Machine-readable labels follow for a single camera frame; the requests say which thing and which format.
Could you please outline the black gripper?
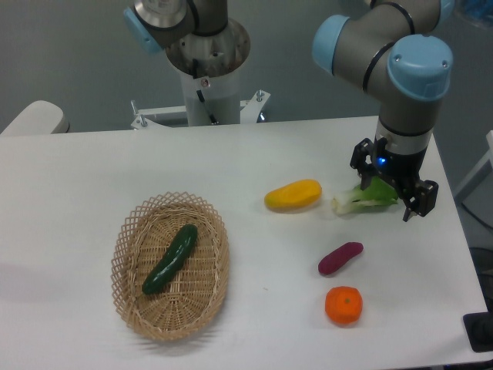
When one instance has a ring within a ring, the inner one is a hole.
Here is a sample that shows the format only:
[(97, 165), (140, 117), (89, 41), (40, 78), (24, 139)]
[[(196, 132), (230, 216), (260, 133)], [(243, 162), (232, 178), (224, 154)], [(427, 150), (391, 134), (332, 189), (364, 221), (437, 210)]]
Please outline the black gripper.
[(376, 133), (373, 142), (365, 138), (355, 147), (350, 167), (367, 189), (379, 177), (401, 196), (405, 204), (403, 221), (414, 215), (425, 217), (436, 204), (439, 186), (432, 180), (421, 180), (419, 171), (428, 148), (429, 135), (401, 136)]

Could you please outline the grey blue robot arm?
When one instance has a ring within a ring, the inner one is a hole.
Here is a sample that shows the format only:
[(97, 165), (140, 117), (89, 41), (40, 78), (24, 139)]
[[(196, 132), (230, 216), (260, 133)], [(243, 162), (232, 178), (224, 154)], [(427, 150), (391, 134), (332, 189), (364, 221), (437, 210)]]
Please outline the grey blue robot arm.
[[(382, 179), (405, 205), (405, 217), (434, 209), (438, 185), (419, 175), (442, 99), (450, 86), (453, 55), (431, 35), (452, 1), (372, 1), (357, 20), (326, 19), (311, 53), (315, 63), (381, 104), (373, 139), (354, 147), (350, 166), (361, 187)], [(136, 41), (165, 52), (179, 73), (190, 126), (254, 123), (267, 101), (258, 92), (246, 105), (238, 72), (250, 53), (245, 28), (225, 1), (136, 1), (123, 12)]]

